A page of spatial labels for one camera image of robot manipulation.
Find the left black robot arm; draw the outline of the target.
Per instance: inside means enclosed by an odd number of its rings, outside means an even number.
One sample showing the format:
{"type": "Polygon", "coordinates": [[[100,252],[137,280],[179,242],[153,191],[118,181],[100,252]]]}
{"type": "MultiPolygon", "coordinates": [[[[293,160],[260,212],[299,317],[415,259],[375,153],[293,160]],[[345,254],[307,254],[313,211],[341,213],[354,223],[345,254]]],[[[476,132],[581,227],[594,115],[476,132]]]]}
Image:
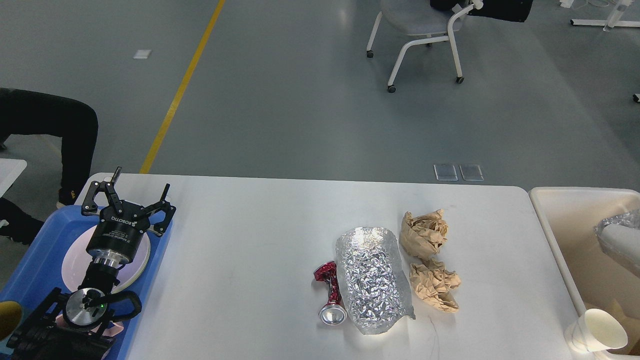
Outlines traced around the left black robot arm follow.
{"type": "Polygon", "coordinates": [[[1,339],[7,360],[123,360],[167,244],[176,207],[119,198],[121,174],[91,181],[82,205],[51,215],[1,292],[22,309],[1,339]]]}

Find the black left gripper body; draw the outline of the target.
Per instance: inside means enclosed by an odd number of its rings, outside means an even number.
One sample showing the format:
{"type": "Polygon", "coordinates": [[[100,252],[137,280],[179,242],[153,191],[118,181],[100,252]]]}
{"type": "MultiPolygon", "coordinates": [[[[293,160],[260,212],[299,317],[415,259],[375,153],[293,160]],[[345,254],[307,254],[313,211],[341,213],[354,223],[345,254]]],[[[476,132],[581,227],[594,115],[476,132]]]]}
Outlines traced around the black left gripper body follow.
{"type": "Polygon", "coordinates": [[[100,222],[86,248],[92,258],[116,255],[120,265],[135,259],[143,232],[150,226],[150,215],[139,203],[122,202],[121,205],[122,212],[112,205],[100,210],[100,222]]]}

